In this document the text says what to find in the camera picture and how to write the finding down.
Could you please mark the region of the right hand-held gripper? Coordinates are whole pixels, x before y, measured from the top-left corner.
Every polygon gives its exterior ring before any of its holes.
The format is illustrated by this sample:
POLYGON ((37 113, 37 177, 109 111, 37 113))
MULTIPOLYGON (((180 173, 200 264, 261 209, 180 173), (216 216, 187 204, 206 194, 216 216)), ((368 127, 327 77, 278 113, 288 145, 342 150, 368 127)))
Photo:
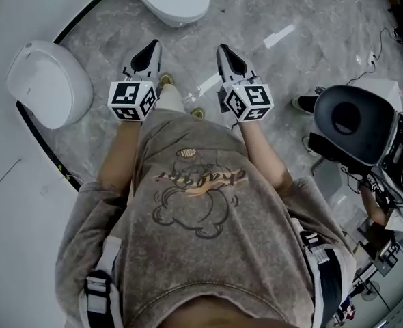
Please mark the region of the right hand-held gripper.
POLYGON ((217 47, 216 58, 223 81, 217 92, 221 112, 231 112, 238 122, 262 120, 274 107, 273 97, 253 64, 226 44, 217 47))

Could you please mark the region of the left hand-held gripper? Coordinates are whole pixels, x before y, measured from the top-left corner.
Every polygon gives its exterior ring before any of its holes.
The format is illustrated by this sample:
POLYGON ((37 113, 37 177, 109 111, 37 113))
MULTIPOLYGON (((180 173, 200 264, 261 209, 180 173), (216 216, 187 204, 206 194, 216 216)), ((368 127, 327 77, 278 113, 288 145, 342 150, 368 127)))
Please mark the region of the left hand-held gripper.
POLYGON ((111 82, 107 106, 120 121, 143 122, 155 108, 163 48, 153 39, 123 68, 123 81, 111 82))

